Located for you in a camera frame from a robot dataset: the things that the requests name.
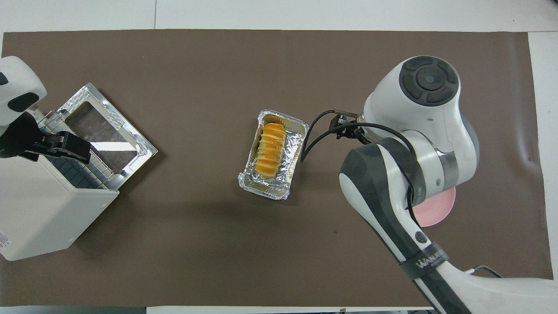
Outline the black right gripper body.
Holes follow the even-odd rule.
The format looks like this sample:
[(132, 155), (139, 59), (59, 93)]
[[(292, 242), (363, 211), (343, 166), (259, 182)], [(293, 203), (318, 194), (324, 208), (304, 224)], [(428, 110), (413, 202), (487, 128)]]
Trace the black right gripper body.
[(358, 141), (365, 141), (361, 128), (359, 126), (355, 126), (355, 124), (357, 124), (356, 121), (336, 123), (336, 127), (344, 127), (343, 129), (339, 129), (336, 131), (336, 139), (340, 140), (341, 138), (347, 138), (356, 139)]

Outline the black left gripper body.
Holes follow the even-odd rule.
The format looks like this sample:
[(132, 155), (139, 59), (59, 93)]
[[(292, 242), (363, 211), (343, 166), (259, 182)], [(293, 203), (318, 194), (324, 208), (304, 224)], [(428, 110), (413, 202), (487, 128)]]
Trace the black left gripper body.
[(2, 133), (0, 137), (0, 157), (20, 157), (20, 153), (30, 151), (33, 145), (41, 142), (44, 134), (36, 119), (30, 113), (22, 113)]

